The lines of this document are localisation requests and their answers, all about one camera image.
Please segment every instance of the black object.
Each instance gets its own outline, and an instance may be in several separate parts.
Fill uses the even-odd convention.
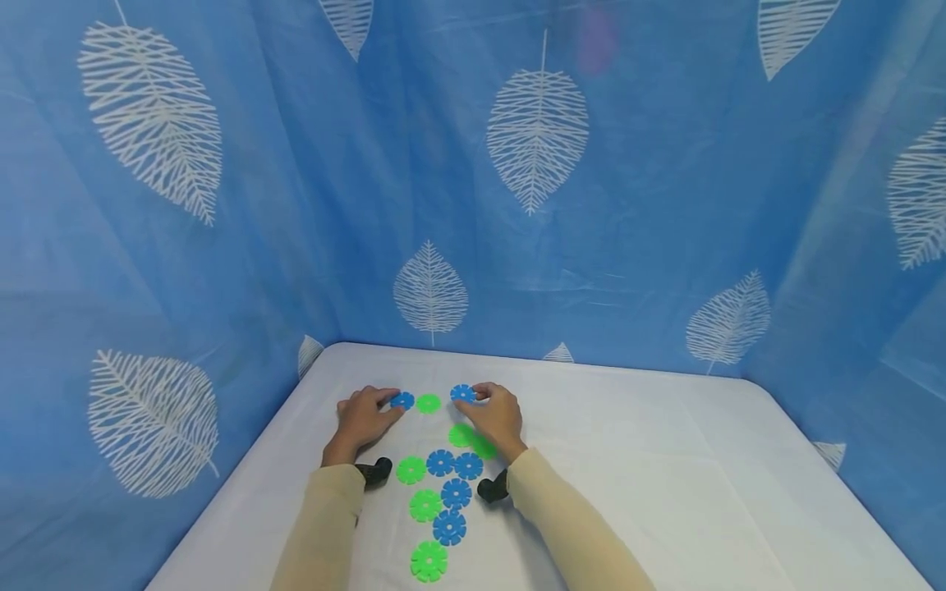
[[[391,469],[394,467],[394,464],[387,458],[378,458],[373,466],[357,463],[355,467],[358,468],[361,475],[364,476],[364,488],[368,490],[384,486],[384,483],[388,481],[388,476],[391,475]]]
[[[480,480],[480,484],[476,487],[477,495],[487,503],[495,503],[509,496],[509,491],[506,489],[507,471],[508,470],[503,470],[500,472],[495,480],[490,480],[489,478]]]

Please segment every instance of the white leaf pattern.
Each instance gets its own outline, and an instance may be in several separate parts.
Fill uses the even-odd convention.
[[[361,47],[368,38],[368,30],[371,28],[375,0],[319,0],[319,2],[335,34],[351,54],[352,59],[358,61]]]
[[[302,339],[302,344],[299,345],[299,379],[302,379],[308,372],[308,368],[312,367],[312,363],[315,362],[316,357],[322,354],[324,349],[319,341],[309,335]]]
[[[411,326],[430,333],[448,333],[466,315],[466,287],[457,271],[428,240],[404,264],[394,280],[394,302]]]
[[[834,472],[841,469],[841,462],[844,461],[844,455],[848,452],[848,445],[846,443],[814,442],[813,445]]]
[[[559,343],[557,347],[548,352],[547,355],[542,357],[546,361],[562,361],[565,363],[574,363],[575,360],[571,358],[571,351],[565,346],[565,343]]]
[[[79,70],[93,121],[135,178],[212,226],[222,170],[217,111],[164,35],[121,19],[95,23],[82,40]]]
[[[946,118],[904,151],[887,180],[900,265],[912,269],[946,252]]]
[[[565,72],[519,70],[499,90],[486,145],[499,177],[530,216],[564,183],[585,153],[585,97]]]
[[[759,0],[759,50],[772,78],[817,37],[841,0]]]
[[[201,368],[166,357],[99,351],[89,431],[128,492],[162,498],[190,484],[217,446],[217,403]]]
[[[693,314],[687,325],[687,349],[697,359],[711,362],[709,372],[715,363],[738,363],[768,330],[770,316],[762,276],[754,270]]]

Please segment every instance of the fabric backdrop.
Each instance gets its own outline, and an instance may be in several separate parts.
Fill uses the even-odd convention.
[[[942,0],[0,26],[0,588],[143,588],[354,340],[756,381],[946,589]]]

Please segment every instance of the beige sleeve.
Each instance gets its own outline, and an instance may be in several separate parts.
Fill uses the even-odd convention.
[[[513,462],[507,486],[516,508],[542,534],[569,591],[653,591],[621,538],[537,451]]]
[[[353,465],[319,468],[279,558],[271,591],[345,591],[364,477]]]

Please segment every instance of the hand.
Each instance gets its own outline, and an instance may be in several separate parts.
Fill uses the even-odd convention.
[[[477,400],[487,400],[484,405],[471,405],[463,400],[453,401],[453,406],[473,422],[482,435],[496,446],[506,463],[516,461],[529,447],[522,441],[522,411],[512,392],[493,382],[484,382],[473,387]]]
[[[355,463],[359,450],[380,439],[404,415],[402,407],[381,412],[398,392],[397,388],[365,386],[352,392],[348,400],[339,401],[339,428],[325,446],[322,466]]]

